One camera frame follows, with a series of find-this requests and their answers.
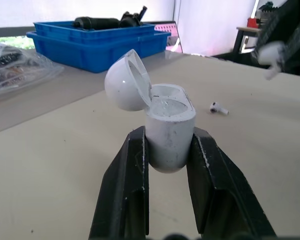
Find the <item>stacked blue crates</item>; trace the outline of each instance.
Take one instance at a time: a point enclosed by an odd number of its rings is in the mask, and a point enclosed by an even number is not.
[[[155,31],[155,25],[84,30],[72,21],[36,22],[28,32],[38,53],[54,62],[100,73],[108,70],[126,52],[134,49],[141,58],[163,52],[169,32]]]

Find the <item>green foliage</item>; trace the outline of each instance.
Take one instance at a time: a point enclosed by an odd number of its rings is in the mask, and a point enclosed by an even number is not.
[[[20,49],[34,49],[34,41],[26,36],[0,37],[0,43],[17,47]]]

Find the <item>clear plastic wrap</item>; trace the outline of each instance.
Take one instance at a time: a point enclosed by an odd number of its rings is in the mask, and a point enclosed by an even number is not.
[[[0,96],[52,79],[63,69],[35,51],[0,43]]]

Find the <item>white wall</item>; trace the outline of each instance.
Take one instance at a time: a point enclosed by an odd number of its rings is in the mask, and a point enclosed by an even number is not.
[[[76,17],[118,18],[148,8],[144,21],[172,21],[175,0],[0,0],[0,27],[33,22],[71,21]]]
[[[237,27],[247,25],[255,0],[180,0],[178,31],[183,51],[212,56],[230,52]]]

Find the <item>case lid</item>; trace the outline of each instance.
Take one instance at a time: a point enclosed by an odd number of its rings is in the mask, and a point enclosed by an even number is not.
[[[134,49],[115,62],[105,77],[109,99],[126,111],[139,111],[151,105],[151,81]]]

